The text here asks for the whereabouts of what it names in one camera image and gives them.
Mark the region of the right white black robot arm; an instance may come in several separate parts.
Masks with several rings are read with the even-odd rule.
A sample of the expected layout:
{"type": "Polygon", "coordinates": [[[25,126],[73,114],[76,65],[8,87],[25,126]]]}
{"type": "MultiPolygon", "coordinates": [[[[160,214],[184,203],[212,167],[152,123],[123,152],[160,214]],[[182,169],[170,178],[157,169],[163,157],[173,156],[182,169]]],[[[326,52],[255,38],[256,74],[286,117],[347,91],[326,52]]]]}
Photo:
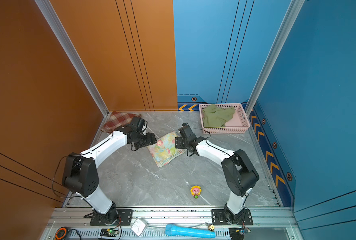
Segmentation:
{"type": "Polygon", "coordinates": [[[183,123],[179,133],[175,138],[176,149],[186,150],[189,157],[207,158],[222,167],[230,195],[223,210],[212,211],[213,225],[252,226],[252,214],[246,207],[246,200],[260,177],[246,152],[223,149],[207,138],[197,137],[188,123],[183,123]]]}

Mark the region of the pink perforated plastic basket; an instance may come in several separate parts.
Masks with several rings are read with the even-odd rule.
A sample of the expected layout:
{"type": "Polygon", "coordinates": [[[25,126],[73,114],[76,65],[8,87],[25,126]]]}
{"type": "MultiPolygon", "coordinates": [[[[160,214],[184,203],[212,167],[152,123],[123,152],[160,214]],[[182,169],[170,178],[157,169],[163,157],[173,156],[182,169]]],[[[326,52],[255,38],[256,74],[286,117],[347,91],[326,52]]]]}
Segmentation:
{"type": "Polygon", "coordinates": [[[251,126],[250,121],[245,113],[245,110],[242,104],[234,103],[234,104],[215,104],[217,107],[221,108],[234,108],[235,113],[233,118],[226,122],[225,127],[222,128],[205,128],[203,125],[203,117],[204,114],[202,110],[211,104],[200,104],[200,117],[201,117],[201,127],[204,133],[210,134],[243,134],[245,133],[251,126]]]}

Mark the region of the red plaid skirt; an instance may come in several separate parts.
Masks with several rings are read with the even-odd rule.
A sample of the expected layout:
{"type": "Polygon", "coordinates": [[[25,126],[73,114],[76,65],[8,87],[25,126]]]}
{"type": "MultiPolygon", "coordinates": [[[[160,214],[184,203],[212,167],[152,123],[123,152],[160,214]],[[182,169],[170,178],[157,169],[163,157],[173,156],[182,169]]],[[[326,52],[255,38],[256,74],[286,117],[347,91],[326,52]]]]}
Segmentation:
{"type": "Polygon", "coordinates": [[[140,118],[141,116],[141,114],[137,115],[131,113],[112,112],[108,121],[101,128],[101,131],[110,134],[118,127],[129,124],[134,117],[140,118]]]}

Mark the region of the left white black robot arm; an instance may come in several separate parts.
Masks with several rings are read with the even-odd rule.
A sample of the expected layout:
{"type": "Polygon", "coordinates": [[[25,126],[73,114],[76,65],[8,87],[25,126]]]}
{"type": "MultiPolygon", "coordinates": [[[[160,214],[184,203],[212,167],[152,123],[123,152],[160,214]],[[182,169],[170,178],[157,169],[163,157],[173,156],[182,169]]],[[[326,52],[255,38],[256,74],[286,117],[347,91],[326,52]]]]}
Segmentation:
{"type": "Polygon", "coordinates": [[[94,220],[104,225],[113,224],[119,214],[116,204],[100,188],[99,166],[127,144],[136,151],[156,143],[154,133],[137,132],[128,127],[114,131],[90,149],[66,157],[62,185],[92,207],[94,220]]]}

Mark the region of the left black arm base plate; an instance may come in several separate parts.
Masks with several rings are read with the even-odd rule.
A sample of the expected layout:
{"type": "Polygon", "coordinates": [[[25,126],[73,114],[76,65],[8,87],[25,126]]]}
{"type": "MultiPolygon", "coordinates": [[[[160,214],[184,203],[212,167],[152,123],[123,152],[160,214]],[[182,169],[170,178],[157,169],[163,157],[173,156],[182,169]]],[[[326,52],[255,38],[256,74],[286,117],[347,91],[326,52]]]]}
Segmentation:
{"type": "Polygon", "coordinates": [[[96,211],[93,211],[91,215],[90,225],[91,226],[130,226],[133,210],[132,209],[116,209],[110,210],[107,214],[99,214],[96,211]]]}

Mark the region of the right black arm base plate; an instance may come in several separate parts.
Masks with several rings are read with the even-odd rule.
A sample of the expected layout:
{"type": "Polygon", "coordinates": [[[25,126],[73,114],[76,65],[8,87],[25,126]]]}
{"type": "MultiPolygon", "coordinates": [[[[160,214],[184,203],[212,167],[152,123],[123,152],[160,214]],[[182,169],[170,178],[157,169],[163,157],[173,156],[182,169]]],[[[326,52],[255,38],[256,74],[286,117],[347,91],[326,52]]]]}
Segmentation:
{"type": "Polygon", "coordinates": [[[214,226],[223,225],[245,225],[252,226],[253,218],[249,209],[244,208],[238,214],[233,214],[228,209],[213,209],[211,210],[212,222],[214,226]]]}

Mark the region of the olive green skirt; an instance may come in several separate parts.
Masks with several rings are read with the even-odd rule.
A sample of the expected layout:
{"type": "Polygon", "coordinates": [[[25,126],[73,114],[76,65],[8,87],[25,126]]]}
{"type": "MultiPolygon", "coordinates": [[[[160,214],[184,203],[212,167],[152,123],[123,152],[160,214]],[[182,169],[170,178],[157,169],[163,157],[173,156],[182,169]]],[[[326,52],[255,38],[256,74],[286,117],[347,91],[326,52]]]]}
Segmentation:
{"type": "Polygon", "coordinates": [[[233,118],[235,109],[232,107],[224,109],[211,104],[205,107],[202,112],[204,114],[203,125],[205,128],[222,128],[225,127],[226,122],[233,118]]]}

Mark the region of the floral pastel skirt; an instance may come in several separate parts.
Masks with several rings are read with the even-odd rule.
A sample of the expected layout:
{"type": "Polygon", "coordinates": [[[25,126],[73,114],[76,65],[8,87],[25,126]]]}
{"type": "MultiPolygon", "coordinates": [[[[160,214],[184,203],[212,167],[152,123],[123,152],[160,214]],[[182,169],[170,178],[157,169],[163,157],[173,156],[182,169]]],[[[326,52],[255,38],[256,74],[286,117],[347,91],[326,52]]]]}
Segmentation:
{"type": "Polygon", "coordinates": [[[178,137],[177,133],[171,132],[159,138],[156,144],[148,146],[148,150],[159,168],[185,152],[183,149],[176,149],[176,137],[178,137]]]}

